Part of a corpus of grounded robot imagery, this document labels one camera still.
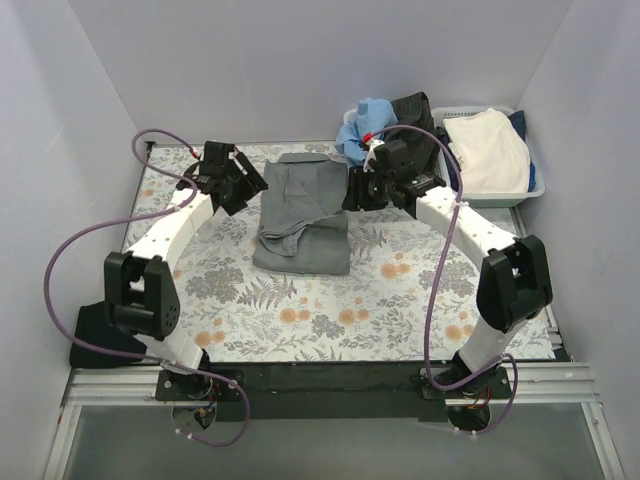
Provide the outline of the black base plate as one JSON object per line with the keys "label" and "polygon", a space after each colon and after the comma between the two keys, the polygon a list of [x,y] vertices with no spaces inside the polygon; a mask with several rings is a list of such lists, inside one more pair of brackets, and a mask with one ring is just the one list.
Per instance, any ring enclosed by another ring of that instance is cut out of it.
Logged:
{"label": "black base plate", "polygon": [[447,420],[446,402],[506,400],[505,368],[457,391],[440,392],[420,361],[218,363],[212,372],[237,382],[248,395],[253,420]]}

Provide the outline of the aluminium frame rail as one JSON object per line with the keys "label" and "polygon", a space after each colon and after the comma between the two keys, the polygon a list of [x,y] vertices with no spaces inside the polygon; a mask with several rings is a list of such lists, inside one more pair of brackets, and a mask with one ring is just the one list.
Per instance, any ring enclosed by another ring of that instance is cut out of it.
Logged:
{"label": "aluminium frame rail", "polygon": [[[601,395],[588,364],[583,362],[520,362],[517,373],[506,367],[509,382],[517,381],[515,401],[523,404],[599,403]],[[157,400],[160,368],[140,366],[114,370],[79,370],[70,377],[65,405],[171,405]]]}

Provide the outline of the grey long sleeve shirt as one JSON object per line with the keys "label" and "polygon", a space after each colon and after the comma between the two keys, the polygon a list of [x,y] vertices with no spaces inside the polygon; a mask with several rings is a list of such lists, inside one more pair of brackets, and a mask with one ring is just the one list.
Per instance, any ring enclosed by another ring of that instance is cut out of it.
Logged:
{"label": "grey long sleeve shirt", "polygon": [[347,166],[319,153],[268,162],[253,265],[294,274],[347,275],[351,248],[342,209]]}

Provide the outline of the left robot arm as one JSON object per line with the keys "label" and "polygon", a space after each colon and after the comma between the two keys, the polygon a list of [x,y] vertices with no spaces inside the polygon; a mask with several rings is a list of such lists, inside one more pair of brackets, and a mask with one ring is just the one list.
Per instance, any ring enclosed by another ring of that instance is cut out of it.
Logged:
{"label": "left robot arm", "polygon": [[203,369],[204,350],[179,326],[175,266],[200,227],[222,210],[232,216],[268,188],[233,144],[208,141],[185,171],[160,217],[126,252],[104,262],[105,307],[112,324],[147,347],[165,369],[180,374],[178,387],[193,400],[213,386]]}

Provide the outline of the light blue shirt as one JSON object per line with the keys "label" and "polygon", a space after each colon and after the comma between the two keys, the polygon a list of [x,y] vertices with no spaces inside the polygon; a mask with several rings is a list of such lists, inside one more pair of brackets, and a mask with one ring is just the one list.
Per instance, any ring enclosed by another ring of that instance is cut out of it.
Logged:
{"label": "light blue shirt", "polygon": [[345,157],[350,167],[363,167],[367,156],[363,147],[364,137],[397,123],[390,101],[374,98],[360,100],[353,115],[340,127],[335,148]]}

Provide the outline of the black folded shirt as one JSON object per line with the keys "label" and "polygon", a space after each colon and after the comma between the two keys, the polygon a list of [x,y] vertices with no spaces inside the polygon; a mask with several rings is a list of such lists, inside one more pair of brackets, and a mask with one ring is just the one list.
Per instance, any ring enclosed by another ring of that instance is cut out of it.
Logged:
{"label": "black folded shirt", "polygon": [[[85,305],[79,309],[75,336],[97,347],[135,354],[146,353],[143,343],[110,323],[103,302]],[[69,354],[71,368],[115,369],[137,362],[139,359],[106,355],[77,344],[71,346]]]}

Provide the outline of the dark striped shirt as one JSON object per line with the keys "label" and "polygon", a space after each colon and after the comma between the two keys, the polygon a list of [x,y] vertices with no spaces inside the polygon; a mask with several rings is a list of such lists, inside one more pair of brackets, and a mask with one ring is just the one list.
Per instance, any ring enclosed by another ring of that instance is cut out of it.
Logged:
{"label": "dark striped shirt", "polygon": [[[436,134],[436,126],[431,114],[429,99],[424,92],[393,100],[391,102],[398,125],[409,125]],[[429,136],[412,129],[394,129],[385,134],[386,140],[399,139],[407,145],[410,160],[416,171],[430,172],[434,169],[440,147]]]}

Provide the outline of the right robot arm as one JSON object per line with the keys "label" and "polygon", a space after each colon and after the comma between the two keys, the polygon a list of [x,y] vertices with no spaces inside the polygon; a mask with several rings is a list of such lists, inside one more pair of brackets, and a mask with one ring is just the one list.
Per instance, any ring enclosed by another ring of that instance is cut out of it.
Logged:
{"label": "right robot arm", "polygon": [[456,247],[479,272],[476,305],[480,314],[470,337],[455,353],[451,367],[426,373],[442,392],[475,397],[489,384],[489,373],[504,360],[509,343],[525,321],[553,299],[544,243],[534,235],[517,237],[486,220],[463,202],[461,191],[433,173],[419,173],[400,140],[364,140],[363,166],[350,169],[343,207],[405,211],[439,231],[444,247]]}

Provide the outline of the left white plastic basket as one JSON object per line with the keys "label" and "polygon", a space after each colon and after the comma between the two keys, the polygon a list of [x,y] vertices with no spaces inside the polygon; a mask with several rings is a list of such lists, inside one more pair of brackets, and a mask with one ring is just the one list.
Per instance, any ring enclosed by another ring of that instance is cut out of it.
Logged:
{"label": "left white plastic basket", "polygon": [[353,108],[347,110],[343,115],[343,124],[349,125],[352,129],[357,130],[357,117],[358,117],[358,109]]}

